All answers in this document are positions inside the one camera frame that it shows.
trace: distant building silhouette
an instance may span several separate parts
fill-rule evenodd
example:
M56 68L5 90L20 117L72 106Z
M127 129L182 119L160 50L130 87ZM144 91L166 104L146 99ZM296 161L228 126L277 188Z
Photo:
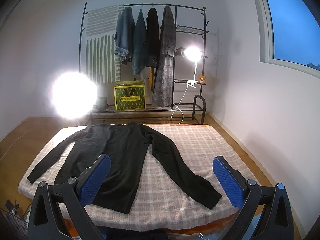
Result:
M311 68L314 68L316 70L320 70L320 65L319 64L316 66L316 65L313 65L312 62L310 62L307 66L311 67Z

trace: green striped fabric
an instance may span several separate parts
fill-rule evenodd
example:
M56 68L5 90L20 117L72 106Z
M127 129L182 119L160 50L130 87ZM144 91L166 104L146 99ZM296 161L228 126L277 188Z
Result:
M120 58L115 55L116 26L123 5L91 10L86 26L86 73L96 84L121 81Z
M115 55L114 38L113 34L87 40L86 72L96 84L121 81L120 58Z

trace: metal screw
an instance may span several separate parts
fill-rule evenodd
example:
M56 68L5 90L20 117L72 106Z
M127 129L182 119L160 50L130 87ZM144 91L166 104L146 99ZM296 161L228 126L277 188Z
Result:
M282 183L278 183L277 186L278 186L279 189L284 189L284 185Z
M47 183L46 183L45 181L41 181L41 182L38 184L38 186L39 186L39 187L44 187L46 184L47 184Z
M254 186L254 185L256 185L257 183L255 182L254 179L248 179L248 184L249 184L250 186Z
M68 179L68 183L69 184L74 184L76 182L76 178L75 177L71 177Z

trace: white window frame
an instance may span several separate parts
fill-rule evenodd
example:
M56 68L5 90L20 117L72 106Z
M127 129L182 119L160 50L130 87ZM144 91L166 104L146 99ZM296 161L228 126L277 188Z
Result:
M320 78L320 71L314 68L280 59L274 59L273 28L267 0L255 0L260 30L260 62L293 68Z

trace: yellow label with text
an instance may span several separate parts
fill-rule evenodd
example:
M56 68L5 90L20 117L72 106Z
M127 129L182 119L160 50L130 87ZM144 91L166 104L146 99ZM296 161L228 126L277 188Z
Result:
M136 97L120 97L121 102L128 102L128 101L140 101L140 96Z

